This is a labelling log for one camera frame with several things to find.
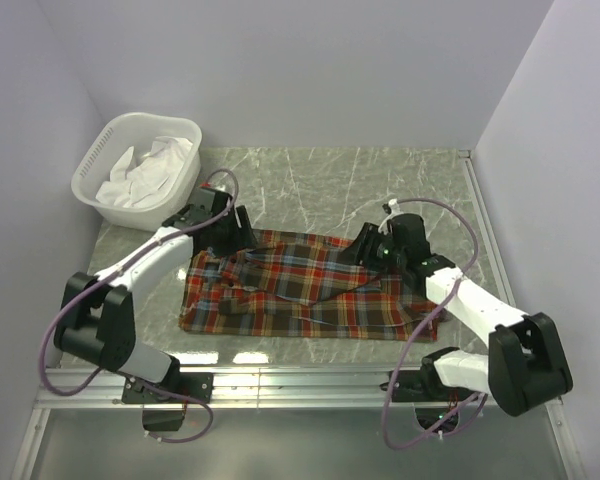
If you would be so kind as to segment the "red brown plaid shirt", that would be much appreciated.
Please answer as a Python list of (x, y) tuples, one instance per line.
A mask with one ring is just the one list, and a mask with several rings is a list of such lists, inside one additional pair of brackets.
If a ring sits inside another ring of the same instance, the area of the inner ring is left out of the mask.
[(187, 333), (405, 341), (434, 303), (399, 276), (339, 261), (344, 238), (258, 230), (256, 246), (192, 258), (179, 317)]

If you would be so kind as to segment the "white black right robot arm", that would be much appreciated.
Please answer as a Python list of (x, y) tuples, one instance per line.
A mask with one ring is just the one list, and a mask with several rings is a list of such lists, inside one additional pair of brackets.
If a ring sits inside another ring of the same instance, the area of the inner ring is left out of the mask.
[(408, 390), (425, 401), (440, 401), (453, 390), (489, 395), (517, 417), (569, 393), (573, 378), (554, 321), (544, 313), (525, 313), (468, 279), (451, 260), (432, 252), (423, 219), (400, 214), (387, 232), (364, 224), (339, 256), (344, 263), (400, 275), (407, 288), (442, 306), (486, 346), (487, 354), (447, 347), (425, 356), (417, 372), (395, 380), (402, 401)]

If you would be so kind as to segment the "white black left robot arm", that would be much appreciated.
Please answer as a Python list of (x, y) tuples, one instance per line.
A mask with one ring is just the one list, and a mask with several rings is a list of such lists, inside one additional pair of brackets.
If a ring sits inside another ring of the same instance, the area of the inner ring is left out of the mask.
[(254, 245), (247, 210), (234, 195), (200, 187), (192, 203), (123, 260), (94, 275), (73, 275), (49, 338), (61, 352), (143, 380), (157, 401), (172, 401), (182, 386), (180, 362), (138, 339), (137, 310), (167, 273), (197, 254), (228, 257)]

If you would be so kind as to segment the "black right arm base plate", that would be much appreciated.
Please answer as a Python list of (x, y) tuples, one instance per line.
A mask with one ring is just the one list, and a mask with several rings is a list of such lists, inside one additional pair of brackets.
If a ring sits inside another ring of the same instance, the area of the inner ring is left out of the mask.
[(472, 394), (466, 388), (443, 385), (435, 370), (401, 370), (393, 383), (391, 400), (394, 403), (460, 402)]

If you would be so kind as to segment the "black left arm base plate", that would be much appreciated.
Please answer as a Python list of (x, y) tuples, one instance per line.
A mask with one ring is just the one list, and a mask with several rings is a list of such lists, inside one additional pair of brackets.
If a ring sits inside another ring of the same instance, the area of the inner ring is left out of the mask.
[[(181, 396), (195, 398), (204, 403), (211, 400), (214, 375), (209, 372), (181, 373), (176, 385), (171, 392)], [(160, 385), (159, 389), (167, 391), (167, 387)], [(131, 377), (126, 379), (122, 390), (121, 402), (123, 404), (147, 405), (177, 403), (180, 400), (166, 393), (157, 393), (146, 387), (145, 382)]]

